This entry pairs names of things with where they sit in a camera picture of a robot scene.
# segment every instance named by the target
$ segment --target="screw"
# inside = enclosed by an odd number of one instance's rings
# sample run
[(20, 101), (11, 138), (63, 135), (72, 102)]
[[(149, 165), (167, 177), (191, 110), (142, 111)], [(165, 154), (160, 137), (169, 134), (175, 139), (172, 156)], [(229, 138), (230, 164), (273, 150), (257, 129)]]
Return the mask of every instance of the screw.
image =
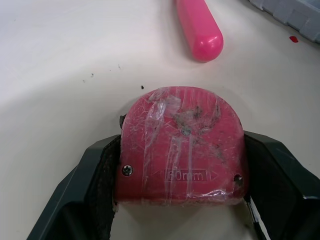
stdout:
[(130, 176), (133, 172), (134, 172), (134, 169), (130, 165), (125, 165), (122, 168), (122, 174), (127, 176), (127, 177)]
[(190, 135), (190, 133), (191, 133), (191, 129), (189, 129), (189, 128), (187, 128), (187, 127), (184, 127), (184, 128), (181, 129), (181, 133), (182, 133), (183, 135), (185, 135), (185, 136), (188, 136), (188, 135)]
[(240, 187), (244, 185), (244, 178), (239, 174), (234, 176), (233, 181)]

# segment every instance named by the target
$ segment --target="white table surface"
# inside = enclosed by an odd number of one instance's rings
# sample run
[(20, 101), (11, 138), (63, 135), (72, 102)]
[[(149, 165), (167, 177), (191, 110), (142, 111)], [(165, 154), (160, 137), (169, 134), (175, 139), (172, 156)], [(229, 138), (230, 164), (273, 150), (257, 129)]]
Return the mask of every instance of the white table surface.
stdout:
[[(164, 86), (214, 91), (245, 130), (282, 141), (320, 177), (319, 45), (246, 0), (207, 3), (224, 49), (203, 64), (173, 0), (1, 1), (1, 240), (25, 240), (85, 149), (119, 134), (119, 116)], [(120, 206), (111, 240), (249, 240), (241, 211)]]

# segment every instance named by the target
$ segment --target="dirt speck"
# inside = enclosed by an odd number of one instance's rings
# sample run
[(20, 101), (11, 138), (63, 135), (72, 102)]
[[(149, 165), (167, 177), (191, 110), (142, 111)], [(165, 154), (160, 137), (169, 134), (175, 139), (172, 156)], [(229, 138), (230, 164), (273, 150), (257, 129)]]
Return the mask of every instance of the dirt speck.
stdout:
[(202, 112), (203, 112), (202, 109), (199, 106), (196, 106), (195, 110), (194, 110), (193, 117), (195, 119), (199, 119), (201, 117)]

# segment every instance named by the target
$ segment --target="clear plastic wrap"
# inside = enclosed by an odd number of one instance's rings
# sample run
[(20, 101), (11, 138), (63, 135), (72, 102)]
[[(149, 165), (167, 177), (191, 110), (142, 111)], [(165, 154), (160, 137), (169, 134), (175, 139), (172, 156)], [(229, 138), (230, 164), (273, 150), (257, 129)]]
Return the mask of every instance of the clear plastic wrap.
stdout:
[(195, 87), (159, 88), (126, 115), (117, 201), (229, 205), (241, 201), (247, 189), (244, 131), (219, 96)]

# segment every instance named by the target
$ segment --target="black foam padding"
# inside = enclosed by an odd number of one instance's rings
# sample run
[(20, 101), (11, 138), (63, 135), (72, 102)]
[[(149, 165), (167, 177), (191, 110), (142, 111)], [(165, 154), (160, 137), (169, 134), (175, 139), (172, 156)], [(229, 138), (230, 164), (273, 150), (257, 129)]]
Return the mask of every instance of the black foam padding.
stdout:
[(113, 189), (120, 158), (120, 138), (108, 145), (101, 157), (97, 173), (88, 192), (90, 210), (99, 240), (109, 240), (113, 211)]

